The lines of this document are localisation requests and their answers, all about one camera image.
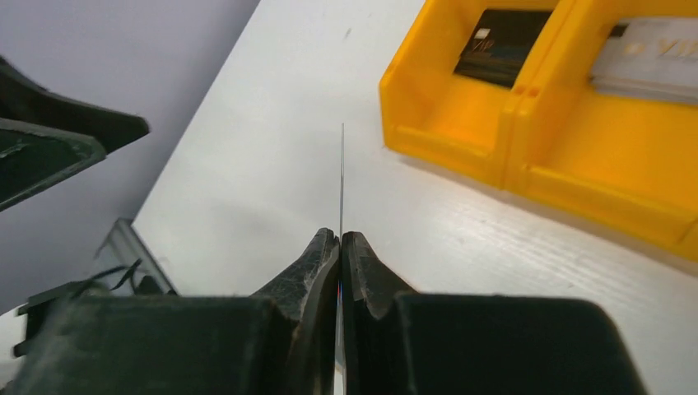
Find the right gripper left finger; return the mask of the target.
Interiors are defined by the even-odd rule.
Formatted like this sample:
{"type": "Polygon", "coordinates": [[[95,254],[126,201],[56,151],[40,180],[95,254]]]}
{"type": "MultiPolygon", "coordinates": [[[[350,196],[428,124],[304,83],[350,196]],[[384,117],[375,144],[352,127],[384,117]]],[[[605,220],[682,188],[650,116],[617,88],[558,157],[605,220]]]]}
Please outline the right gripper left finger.
{"type": "Polygon", "coordinates": [[[319,229],[247,296],[120,295],[104,275],[32,296],[14,394],[330,394],[340,244],[319,229]]]}

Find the thin card seen edge-on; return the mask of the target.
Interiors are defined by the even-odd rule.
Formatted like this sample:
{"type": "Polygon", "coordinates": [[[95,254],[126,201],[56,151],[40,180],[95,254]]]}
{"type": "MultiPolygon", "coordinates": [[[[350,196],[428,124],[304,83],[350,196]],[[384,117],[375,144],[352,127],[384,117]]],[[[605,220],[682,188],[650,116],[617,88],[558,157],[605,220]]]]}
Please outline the thin card seen edge-on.
{"type": "Polygon", "coordinates": [[[340,151],[340,197],[339,197],[339,237],[342,241],[344,234],[344,201],[345,201],[345,123],[341,124],[341,151],[340,151]]]}

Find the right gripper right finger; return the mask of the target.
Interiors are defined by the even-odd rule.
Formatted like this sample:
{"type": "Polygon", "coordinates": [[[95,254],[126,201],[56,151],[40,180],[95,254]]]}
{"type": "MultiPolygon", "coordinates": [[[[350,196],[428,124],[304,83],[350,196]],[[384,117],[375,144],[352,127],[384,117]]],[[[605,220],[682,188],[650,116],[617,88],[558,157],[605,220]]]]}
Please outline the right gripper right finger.
{"type": "Polygon", "coordinates": [[[617,326],[587,300],[415,291],[342,237],[348,394],[644,394],[617,326]]]}

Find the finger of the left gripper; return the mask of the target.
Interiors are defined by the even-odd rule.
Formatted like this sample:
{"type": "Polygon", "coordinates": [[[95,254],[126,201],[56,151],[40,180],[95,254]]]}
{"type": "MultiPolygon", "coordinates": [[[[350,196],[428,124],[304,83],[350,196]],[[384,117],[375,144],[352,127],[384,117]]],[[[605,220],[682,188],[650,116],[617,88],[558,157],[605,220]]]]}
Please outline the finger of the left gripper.
{"type": "Polygon", "coordinates": [[[1,209],[51,188],[106,156],[93,137],[3,118],[1,209]]]}
{"type": "Polygon", "coordinates": [[[93,137],[108,153],[150,132],[144,118],[49,91],[5,58],[1,59],[1,117],[93,137]]]}

